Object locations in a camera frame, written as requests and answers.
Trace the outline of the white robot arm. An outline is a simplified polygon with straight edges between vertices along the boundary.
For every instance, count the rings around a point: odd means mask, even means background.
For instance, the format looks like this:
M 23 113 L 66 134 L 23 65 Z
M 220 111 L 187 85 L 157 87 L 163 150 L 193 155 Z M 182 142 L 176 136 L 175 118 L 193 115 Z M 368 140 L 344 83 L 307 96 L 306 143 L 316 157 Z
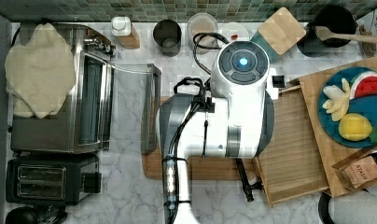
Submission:
M 198 224 L 189 193 L 190 157 L 252 159 L 269 144 L 273 103 L 267 93 L 270 60 L 251 41 L 225 45 L 210 78 L 185 77 L 177 86 L 194 85 L 197 94 L 174 87 L 158 109 L 165 224 Z

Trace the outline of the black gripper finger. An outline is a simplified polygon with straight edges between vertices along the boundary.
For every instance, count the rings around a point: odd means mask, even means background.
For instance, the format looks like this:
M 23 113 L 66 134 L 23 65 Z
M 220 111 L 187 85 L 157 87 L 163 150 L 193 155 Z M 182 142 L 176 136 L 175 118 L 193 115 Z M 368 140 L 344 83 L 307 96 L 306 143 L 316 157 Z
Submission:
M 247 179 L 243 160 L 242 159 L 236 159 L 235 163 L 236 163 L 236 166 L 237 166 L 237 169 L 238 169 L 239 176 L 241 177 L 244 195 L 249 202 L 253 202 L 254 197 L 253 197 L 253 193 L 252 193 L 252 187 L 249 184 L 249 181 Z

